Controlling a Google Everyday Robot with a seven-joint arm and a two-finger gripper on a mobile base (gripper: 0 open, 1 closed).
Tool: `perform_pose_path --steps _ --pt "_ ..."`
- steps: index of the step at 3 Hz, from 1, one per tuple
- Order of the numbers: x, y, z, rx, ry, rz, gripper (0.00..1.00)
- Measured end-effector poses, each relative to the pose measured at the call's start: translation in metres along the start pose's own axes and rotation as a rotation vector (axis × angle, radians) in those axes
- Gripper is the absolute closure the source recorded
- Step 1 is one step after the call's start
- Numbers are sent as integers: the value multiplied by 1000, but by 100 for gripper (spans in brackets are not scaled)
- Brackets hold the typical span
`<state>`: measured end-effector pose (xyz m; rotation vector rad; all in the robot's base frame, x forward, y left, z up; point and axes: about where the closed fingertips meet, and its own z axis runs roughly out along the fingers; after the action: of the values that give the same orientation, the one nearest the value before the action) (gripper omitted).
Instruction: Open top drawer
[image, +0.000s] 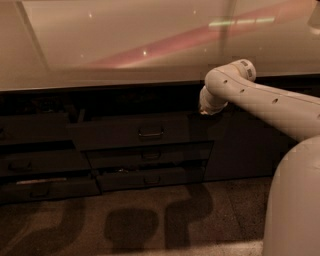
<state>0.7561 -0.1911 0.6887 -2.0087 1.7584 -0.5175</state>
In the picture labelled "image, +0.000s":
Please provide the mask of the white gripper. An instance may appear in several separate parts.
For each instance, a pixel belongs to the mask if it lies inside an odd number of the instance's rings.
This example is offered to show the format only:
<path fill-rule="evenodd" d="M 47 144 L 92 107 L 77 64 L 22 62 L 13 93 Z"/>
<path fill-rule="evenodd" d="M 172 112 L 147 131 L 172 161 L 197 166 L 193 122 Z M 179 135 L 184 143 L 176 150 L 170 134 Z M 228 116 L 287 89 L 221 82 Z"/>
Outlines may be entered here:
<path fill-rule="evenodd" d="M 215 115 L 221 112 L 228 102 L 212 95 L 206 87 L 203 87 L 199 94 L 199 112 L 202 115 Z"/>

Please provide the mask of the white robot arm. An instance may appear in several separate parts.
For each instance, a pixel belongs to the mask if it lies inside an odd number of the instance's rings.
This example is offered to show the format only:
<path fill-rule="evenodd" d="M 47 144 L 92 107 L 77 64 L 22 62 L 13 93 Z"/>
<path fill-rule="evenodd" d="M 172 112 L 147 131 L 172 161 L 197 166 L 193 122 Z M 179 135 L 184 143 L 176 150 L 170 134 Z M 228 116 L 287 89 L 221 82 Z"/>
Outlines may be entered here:
<path fill-rule="evenodd" d="M 270 187 L 263 256 L 320 256 L 320 99 L 255 82 L 252 62 L 210 70 L 200 91 L 202 114 L 233 103 L 297 142 Z"/>

